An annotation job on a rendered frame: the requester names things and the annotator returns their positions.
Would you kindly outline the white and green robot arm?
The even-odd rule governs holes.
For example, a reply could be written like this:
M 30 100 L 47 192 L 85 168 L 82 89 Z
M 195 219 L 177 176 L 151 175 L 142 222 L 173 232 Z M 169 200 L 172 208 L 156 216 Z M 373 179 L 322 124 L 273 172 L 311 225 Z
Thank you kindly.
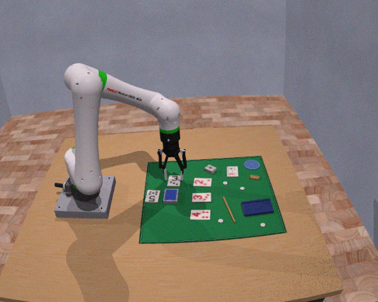
M 63 184 L 55 183 L 55 187 L 66 190 L 66 196 L 91 201 L 100 193 L 103 184 L 98 151 L 101 98 L 129 104 L 155 116 L 163 143 L 180 140 L 180 107 L 158 92 L 132 86 L 80 63 L 67 68 L 64 83 L 70 90 L 72 88 L 75 147 L 64 156 L 69 178 Z

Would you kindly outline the blue playing card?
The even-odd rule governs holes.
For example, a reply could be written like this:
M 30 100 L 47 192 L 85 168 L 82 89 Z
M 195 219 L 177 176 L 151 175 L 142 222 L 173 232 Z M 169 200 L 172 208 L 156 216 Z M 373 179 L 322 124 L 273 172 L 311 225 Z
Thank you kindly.
M 168 185 L 171 187 L 180 187 L 181 176 L 169 175 Z
M 165 189 L 163 201 L 177 201 L 178 189 Z

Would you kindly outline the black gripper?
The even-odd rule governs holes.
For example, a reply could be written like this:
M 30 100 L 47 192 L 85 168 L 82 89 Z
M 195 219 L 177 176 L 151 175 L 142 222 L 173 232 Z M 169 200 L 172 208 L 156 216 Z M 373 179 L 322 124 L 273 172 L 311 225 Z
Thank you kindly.
M 167 149 L 167 150 L 165 150 L 164 148 Z M 166 155 L 164 165 L 162 165 L 162 153 L 163 152 Z M 182 154 L 183 164 L 182 164 L 182 162 L 179 158 L 179 155 L 178 155 L 180 152 Z M 176 143 L 172 143 L 172 144 L 163 143 L 163 149 L 162 150 L 158 149 L 157 154 L 159 156 L 159 168 L 163 169 L 163 174 L 164 174 L 165 180 L 167 180 L 166 163 L 168 161 L 168 157 L 174 157 L 176 159 L 176 161 L 177 161 L 177 163 L 180 167 L 181 181 L 183 180 L 183 178 L 182 178 L 182 175 L 184 173 L 183 169 L 186 169 L 186 167 L 187 167 L 185 152 L 186 152 L 185 149 L 181 150 L 179 148 L 179 141 L 176 142 Z

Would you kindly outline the blue round coaster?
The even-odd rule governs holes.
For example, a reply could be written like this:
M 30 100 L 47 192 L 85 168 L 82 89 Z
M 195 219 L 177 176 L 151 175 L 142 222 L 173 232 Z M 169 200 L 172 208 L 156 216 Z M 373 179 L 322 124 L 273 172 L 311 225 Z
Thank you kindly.
M 249 170 L 256 170 L 260 167 L 260 163 L 257 162 L 256 160 L 247 160 L 244 163 L 244 166 L 245 166 L 245 168 L 247 168 Z

